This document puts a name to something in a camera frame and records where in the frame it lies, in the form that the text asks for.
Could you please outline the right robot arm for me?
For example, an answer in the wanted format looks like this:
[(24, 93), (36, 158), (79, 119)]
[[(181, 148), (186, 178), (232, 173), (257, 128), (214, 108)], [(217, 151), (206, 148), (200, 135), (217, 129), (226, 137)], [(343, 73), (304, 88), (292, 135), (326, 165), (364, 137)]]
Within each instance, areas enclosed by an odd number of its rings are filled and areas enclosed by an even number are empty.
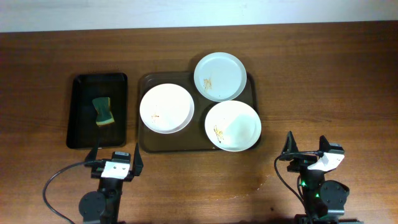
[[(281, 154), (274, 160), (274, 169), (280, 181), (299, 199), (305, 213), (294, 216), (294, 223), (360, 223), (356, 219), (342, 220), (349, 187), (335, 180), (326, 180), (325, 174), (335, 170), (345, 158), (345, 150), (320, 136), (319, 149), (299, 151), (294, 135), (287, 133)], [(281, 176), (277, 163), (288, 161), (288, 172), (298, 173), (297, 190)]]

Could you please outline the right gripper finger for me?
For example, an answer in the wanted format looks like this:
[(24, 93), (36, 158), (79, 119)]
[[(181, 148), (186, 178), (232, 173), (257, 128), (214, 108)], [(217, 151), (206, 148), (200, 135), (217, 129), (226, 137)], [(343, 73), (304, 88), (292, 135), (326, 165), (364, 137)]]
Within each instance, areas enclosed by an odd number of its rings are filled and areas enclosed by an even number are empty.
[(327, 138), (324, 135), (320, 136), (319, 151), (329, 152), (329, 150), (330, 150), (330, 143), (328, 142)]
[(292, 131), (289, 131), (287, 133), (287, 139), (285, 141), (285, 144), (282, 148), (282, 152), (280, 154), (279, 159), (281, 161), (291, 161), (297, 158), (299, 153), (299, 149), (297, 147), (297, 143), (294, 139), (294, 135)]

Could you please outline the white plate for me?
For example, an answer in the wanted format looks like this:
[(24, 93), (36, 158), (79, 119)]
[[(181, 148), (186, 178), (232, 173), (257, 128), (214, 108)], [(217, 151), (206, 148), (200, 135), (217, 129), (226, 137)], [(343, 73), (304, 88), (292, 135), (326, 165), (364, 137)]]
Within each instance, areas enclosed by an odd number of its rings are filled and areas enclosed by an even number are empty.
[(208, 139), (224, 151), (240, 152), (253, 147), (260, 139), (261, 131), (258, 113), (240, 101), (218, 103), (205, 118)]
[(185, 128), (193, 118), (195, 104), (180, 85), (164, 83), (151, 88), (143, 97), (139, 114), (143, 123), (159, 134), (172, 134)]

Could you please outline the green yellow sponge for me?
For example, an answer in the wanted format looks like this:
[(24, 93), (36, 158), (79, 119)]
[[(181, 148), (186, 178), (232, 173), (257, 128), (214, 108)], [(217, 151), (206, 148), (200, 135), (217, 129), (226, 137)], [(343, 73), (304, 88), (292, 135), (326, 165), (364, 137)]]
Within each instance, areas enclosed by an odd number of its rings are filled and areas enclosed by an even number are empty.
[(96, 125), (99, 127), (114, 123), (114, 116), (111, 112), (110, 97), (99, 97), (92, 100), (97, 112)]

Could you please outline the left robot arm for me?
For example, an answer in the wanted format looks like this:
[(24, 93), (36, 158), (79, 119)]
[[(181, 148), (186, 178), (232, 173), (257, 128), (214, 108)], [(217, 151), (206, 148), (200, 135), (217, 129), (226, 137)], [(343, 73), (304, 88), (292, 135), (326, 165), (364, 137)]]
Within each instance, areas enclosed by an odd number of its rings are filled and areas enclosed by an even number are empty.
[(114, 224), (118, 220), (123, 184), (139, 176), (144, 167), (135, 145), (134, 154), (115, 151), (110, 159), (97, 160), (97, 142), (85, 158), (85, 166), (91, 168), (91, 178), (98, 179), (98, 189), (85, 194), (79, 203), (84, 223)]

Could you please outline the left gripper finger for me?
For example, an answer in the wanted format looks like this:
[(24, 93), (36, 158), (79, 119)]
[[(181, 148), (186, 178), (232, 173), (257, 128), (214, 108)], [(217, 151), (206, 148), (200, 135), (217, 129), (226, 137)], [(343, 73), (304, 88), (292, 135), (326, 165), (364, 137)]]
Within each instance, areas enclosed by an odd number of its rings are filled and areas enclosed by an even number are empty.
[(134, 176), (140, 176), (143, 167), (144, 163), (142, 161), (142, 157), (139, 152), (139, 144), (137, 143), (134, 150), (133, 167), (132, 167), (132, 172)]
[(95, 145), (93, 146), (91, 151), (85, 157), (85, 162), (91, 162), (91, 161), (95, 161), (96, 160), (99, 144), (100, 144), (100, 137), (97, 138)]

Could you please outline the pale blue plate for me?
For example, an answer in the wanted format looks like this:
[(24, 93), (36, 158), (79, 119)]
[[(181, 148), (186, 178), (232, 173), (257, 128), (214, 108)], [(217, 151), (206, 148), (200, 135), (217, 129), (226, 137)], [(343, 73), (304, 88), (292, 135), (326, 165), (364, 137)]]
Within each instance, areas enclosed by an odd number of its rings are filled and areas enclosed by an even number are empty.
[(238, 97), (246, 87), (247, 77), (243, 63), (225, 52), (204, 56), (193, 73), (197, 90), (208, 100), (216, 102)]

